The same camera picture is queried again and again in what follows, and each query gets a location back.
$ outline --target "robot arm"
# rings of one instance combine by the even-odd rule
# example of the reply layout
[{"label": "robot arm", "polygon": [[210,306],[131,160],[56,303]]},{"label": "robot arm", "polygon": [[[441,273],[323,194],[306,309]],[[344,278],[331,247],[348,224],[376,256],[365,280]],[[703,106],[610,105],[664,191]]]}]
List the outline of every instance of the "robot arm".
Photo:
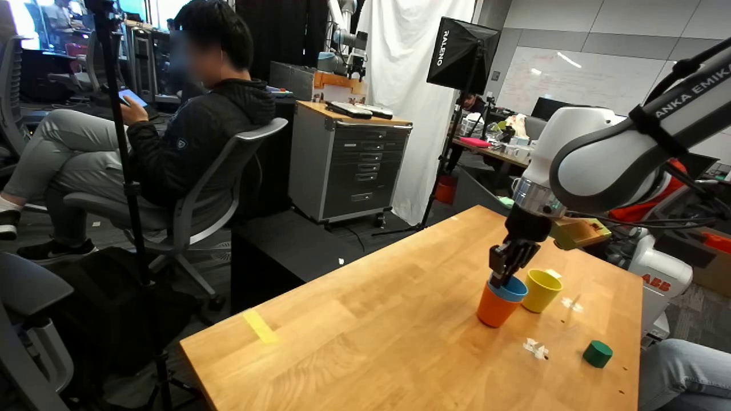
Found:
[{"label": "robot arm", "polygon": [[556,111],[515,185],[508,238],[491,247],[494,285],[503,285],[537,253],[554,219],[603,214],[670,186],[674,176],[667,173],[667,160],[683,160],[688,149],[731,124],[728,44],[626,119],[597,106]]}]

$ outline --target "person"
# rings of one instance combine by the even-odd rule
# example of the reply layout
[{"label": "person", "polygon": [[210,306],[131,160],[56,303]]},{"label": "person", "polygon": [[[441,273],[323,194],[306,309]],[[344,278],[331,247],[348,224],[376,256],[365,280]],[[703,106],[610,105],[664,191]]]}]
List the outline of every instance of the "person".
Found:
[{"label": "person", "polygon": [[[162,136],[144,106],[122,103],[131,144],[131,169],[143,185],[143,202],[175,207],[213,164],[232,133],[251,129],[274,119],[274,103],[262,81],[249,76],[253,38],[226,1],[190,1],[177,24],[217,24],[217,72],[203,79],[208,94],[179,106]],[[16,170],[0,191],[0,238],[16,238],[16,224],[29,199],[45,197],[52,219],[50,241],[20,247],[41,259],[58,253],[89,253],[84,210],[65,202],[68,191],[92,191],[127,201],[115,124],[82,111],[56,110],[28,141]]]},{"label": "person", "polygon": [[731,411],[731,354],[663,340],[642,354],[639,411]]}]

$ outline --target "yellow tape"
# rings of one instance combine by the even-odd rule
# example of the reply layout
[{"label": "yellow tape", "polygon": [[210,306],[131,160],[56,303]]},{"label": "yellow tape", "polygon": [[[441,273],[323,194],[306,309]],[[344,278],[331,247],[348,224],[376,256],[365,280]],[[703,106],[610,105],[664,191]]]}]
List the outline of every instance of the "yellow tape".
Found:
[{"label": "yellow tape", "polygon": [[259,340],[262,340],[267,344],[277,342],[277,334],[269,329],[269,323],[253,309],[244,311],[244,322],[259,335]]}]

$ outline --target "orange cup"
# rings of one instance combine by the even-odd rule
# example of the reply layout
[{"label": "orange cup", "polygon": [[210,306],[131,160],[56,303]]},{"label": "orange cup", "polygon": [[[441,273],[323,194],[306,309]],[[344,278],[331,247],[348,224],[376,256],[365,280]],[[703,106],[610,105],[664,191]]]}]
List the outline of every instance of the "orange cup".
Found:
[{"label": "orange cup", "polygon": [[477,318],[487,327],[503,327],[503,322],[516,311],[525,299],[525,283],[513,277],[503,287],[484,285],[482,299],[477,306]]}]

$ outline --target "white panel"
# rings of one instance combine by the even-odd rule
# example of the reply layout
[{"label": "white panel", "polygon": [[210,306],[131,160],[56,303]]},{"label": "white panel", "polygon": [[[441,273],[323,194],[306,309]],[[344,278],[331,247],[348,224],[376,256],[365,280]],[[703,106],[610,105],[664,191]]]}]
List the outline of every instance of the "white panel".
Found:
[{"label": "white panel", "polygon": [[590,32],[601,0],[513,0],[505,28]]},{"label": "white panel", "polygon": [[605,0],[591,32],[680,37],[699,0]]},{"label": "white panel", "polygon": [[534,100],[548,95],[626,113],[647,98],[663,65],[663,58],[519,48],[499,105],[531,113]]},{"label": "white panel", "polygon": [[731,24],[731,0],[702,0],[702,6],[690,19],[683,37],[727,38]]}]

